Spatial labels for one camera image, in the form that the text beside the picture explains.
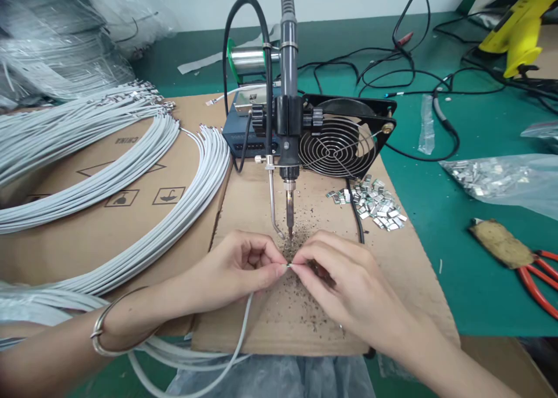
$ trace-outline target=forearm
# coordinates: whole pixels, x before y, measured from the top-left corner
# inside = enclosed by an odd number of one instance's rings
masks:
[[[164,286],[135,292],[110,310],[99,338],[106,350],[119,351],[143,341],[160,324],[173,318]],[[103,309],[74,317],[0,353],[0,395],[62,396],[111,358],[98,355],[90,339]]]
[[[518,398],[462,350],[430,319],[417,323],[394,357],[442,398]]]

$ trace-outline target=fan grille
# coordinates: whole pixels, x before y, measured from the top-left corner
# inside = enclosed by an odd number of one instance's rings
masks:
[[[376,154],[375,135],[344,117],[324,119],[317,137],[302,136],[299,155],[302,165],[331,177],[359,177],[370,168]]]

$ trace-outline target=plastic bag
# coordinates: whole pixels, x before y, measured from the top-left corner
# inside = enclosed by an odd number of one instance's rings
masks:
[[[517,205],[558,220],[558,156],[525,154],[440,165],[482,202]]]
[[[102,30],[0,43],[0,59],[39,91],[69,101],[135,79]]]
[[[226,363],[229,357],[219,359]],[[167,393],[194,393],[214,381],[220,371],[179,370]],[[375,398],[362,356],[251,356],[233,366],[204,397]]]
[[[135,79],[89,0],[0,0],[0,60],[45,95],[69,101]]]
[[[422,125],[418,138],[418,150],[426,155],[432,154],[435,145],[434,120],[432,119],[432,96],[423,95],[423,104],[420,109]]]
[[[127,59],[138,59],[155,41],[172,35],[178,20],[163,0],[90,0]]]
[[[549,148],[558,154],[558,121],[531,125],[521,133],[522,137],[542,138]]]

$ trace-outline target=cardboard box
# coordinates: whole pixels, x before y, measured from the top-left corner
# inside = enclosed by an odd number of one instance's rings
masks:
[[[376,159],[369,173],[384,181],[400,203],[381,157]],[[274,185],[277,224],[286,231],[285,191],[278,173]],[[327,192],[344,188],[344,179],[301,171],[294,199],[295,246],[320,229],[358,240],[351,205],[335,205],[333,199],[326,198]],[[247,207],[253,212],[246,213]],[[368,231],[364,237],[366,247],[402,301],[425,311],[442,333],[459,345],[452,313],[411,220],[405,222],[404,228],[391,232],[378,228],[371,218],[363,220],[362,225]],[[280,249],[284,248],[285,242],[271,226],[269,186],[262,164],[246,162],[242,174],[231,175],[213,245],[235,228],[269,234]],[[238,342],[244,309],[245,303],[233,303],[197,316],[193,348],[232,352]],[[329,319],[294,273],[288,271],[271,289],[254,298],[241,350],[256,354],[341,356],[365,353],[368,346]]]

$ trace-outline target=umbrella symbol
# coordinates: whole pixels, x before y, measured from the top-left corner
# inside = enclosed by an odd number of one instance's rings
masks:
[[[126,203],[126,195],[128,192],[122,192],[122,196],[116,199],[112,204],[113,205],[123,205]]]
[[[160,199],[165,201],[165,202],[170,202],[171,200],[176,199],[176,196],[172,196],[173,193],[174,193],[174,189],[172,189],[169,192],[168,196],[161,196]]]

